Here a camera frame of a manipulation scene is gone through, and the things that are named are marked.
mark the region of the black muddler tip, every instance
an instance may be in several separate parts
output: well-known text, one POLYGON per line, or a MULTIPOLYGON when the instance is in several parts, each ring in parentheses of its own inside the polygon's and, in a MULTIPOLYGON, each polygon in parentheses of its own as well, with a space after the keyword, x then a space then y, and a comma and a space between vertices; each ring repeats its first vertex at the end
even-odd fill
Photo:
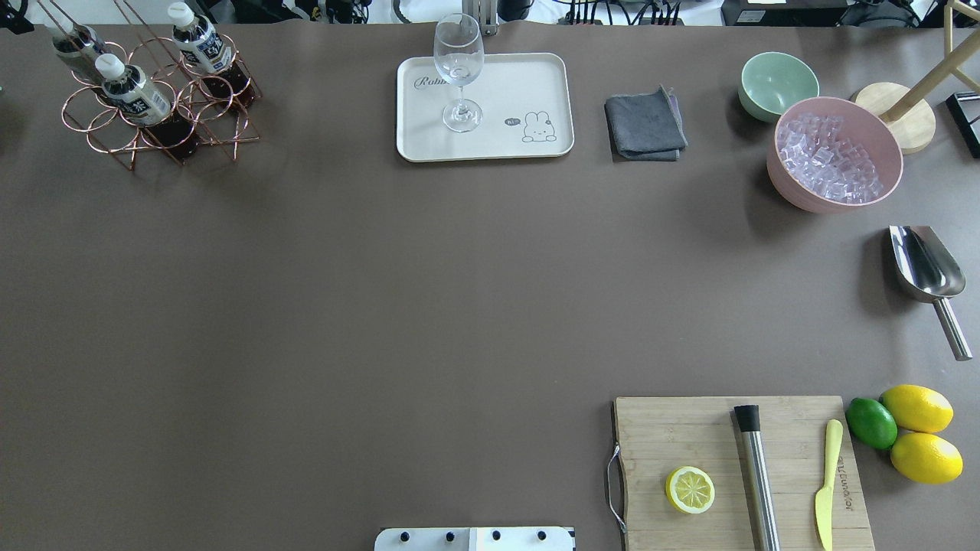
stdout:
POLYGON ((759 406, 735 406, 735 419, 742 432, 759 432, 759 406))

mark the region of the pink bowl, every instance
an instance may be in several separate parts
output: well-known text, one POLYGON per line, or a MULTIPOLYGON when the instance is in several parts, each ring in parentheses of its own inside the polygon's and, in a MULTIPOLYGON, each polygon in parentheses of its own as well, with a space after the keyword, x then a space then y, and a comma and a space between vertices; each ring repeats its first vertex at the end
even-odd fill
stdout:
POLYGON ((895 136, 880 119, 856 103, 840 98, 820 96, 793 104, 779 118, 779 121, 776 122, 776 131, 769 142, 765 166, 768 169, 772 185, 783 198, 805 211, 829 214, 843 213, 873 205, 888 197, 899 185, 904 165, 899 143, 895 141, 895 136), (803 113, 813 113, 819 117, 836 116, 844 119, 838 137, 840 139, 850 138, 854 144, 860 144, 867 151, 871 162, 874 163, 874 167, 878 171, 878 178, 885 187, 885 191, 880 197, 867 203, 839 203, 806 189, 790 175, 779 159, 776 135, 780 127, 803 113))

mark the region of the folded napkin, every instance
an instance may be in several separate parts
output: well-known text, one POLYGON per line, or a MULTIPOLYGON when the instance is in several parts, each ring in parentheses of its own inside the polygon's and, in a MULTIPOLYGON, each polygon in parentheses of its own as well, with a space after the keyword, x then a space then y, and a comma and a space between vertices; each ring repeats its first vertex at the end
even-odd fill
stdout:
POLYGON ((652 94, 611 97, 606 118, 616 151, 630 161, 677 161, 687 147, 677 98, 663 86, 652 94))

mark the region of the wooden disc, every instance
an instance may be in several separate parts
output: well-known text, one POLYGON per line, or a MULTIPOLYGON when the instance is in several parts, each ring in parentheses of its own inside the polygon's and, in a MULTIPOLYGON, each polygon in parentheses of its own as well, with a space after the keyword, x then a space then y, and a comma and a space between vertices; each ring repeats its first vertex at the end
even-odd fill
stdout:
MULTIPOLYGON (((908 88, 893 82, 869 84, 857 94, 853 101, 864 109, 881 117, 908 93, 908 88)), ((925 100, 916 103, 908 113, 897 121, 885 123, 892 131, 902 153, 916 153, 925 149, 936 134, 936 114, 925 100)))

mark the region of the cutting board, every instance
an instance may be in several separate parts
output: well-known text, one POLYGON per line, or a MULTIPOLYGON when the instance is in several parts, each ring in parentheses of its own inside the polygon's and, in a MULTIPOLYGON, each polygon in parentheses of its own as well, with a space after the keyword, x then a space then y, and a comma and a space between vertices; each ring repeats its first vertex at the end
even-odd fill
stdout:
POLYGON ((851 435, 840 396, 616 398, 626 551, 754 551, 752 492, 732 408, 759 404, 759 423, 784 550, 819 551, 813 496, 823 485, 827 421, 844 423, 834 490, 834 551, 873 550, 851 435), (701 515, 674 509, 667 476, 692 465, 714 482, 714 504, 701 515))

